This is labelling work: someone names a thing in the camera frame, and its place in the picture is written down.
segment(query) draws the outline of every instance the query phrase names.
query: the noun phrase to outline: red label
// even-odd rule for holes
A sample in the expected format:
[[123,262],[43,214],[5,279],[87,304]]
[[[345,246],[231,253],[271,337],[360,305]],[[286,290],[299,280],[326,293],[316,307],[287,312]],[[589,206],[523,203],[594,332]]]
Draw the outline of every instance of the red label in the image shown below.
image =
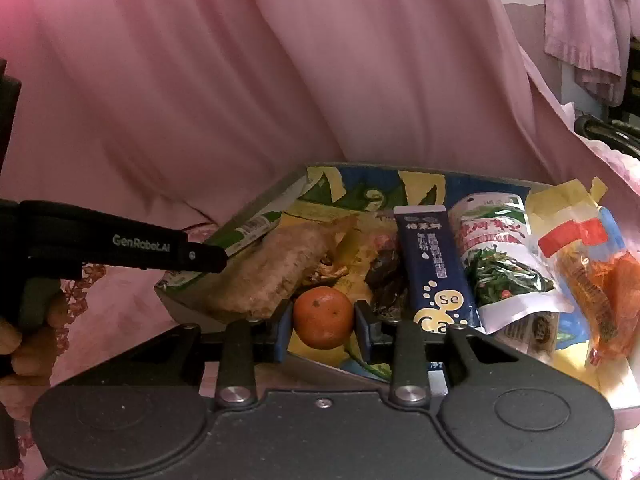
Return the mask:
[[587,246],[600,245],[605,243],[609,237],[599,218],[591,218],[584,222],[569,220],[558,227],[551,229],[546,235],[540,238],[538,247],[549,258],[556,254],[565,245],[582,240]]

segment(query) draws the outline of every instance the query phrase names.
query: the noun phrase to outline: orange fruit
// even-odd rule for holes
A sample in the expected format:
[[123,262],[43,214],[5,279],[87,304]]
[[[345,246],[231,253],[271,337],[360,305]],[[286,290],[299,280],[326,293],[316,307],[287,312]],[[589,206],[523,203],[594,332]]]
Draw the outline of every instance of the orange fruit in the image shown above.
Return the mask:
[[339,290],[316,286],[293,305],[293,327],[300,340],[316,350],[344,344],[353,331],[353,305]]

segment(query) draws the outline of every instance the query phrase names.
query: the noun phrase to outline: orange snack bag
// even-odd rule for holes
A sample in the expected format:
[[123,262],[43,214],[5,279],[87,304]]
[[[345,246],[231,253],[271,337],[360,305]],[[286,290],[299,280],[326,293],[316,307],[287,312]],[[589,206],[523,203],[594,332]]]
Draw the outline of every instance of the orange snack bag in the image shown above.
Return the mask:
[[589,323],[593,347],[599,350],[602,344],[615,338],[616,322],[604,291],[604,278],[611,266],[599,264],[598,280],[594,280],[591,272],[593,264],[577,248],[565,248],[556,256],[556,269]]
[[640,315],[640,262],[628,251],[609,262],[594,262],[590,273],[593,283],[602,282],[602,290],[609,298],[616,332],[612,338],[596,348],[594,360],[628,356]]

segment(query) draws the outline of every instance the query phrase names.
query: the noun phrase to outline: blue milk powder box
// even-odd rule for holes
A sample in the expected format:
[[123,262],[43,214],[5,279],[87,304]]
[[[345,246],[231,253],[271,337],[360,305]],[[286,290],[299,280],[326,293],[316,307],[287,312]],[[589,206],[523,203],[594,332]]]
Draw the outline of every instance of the blue milk powder box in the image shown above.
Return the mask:
[[446,208],[399,206],[394,217],[409,275],[414,322],[427,332],[445,333],[451,323],[480,328]]

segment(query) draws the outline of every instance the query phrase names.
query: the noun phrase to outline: barcode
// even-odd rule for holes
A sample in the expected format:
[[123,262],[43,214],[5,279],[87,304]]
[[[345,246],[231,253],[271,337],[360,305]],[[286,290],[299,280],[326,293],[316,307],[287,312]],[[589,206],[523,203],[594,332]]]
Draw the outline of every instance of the barcode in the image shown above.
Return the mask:
[[249,236],[255,231],[263,230],[265,227],[268,227],[269,224],[270,222],[264,216],[256,216],[248,222],[245,222],[245,224],[237,228],[236,231],[240,231],[243,236]]

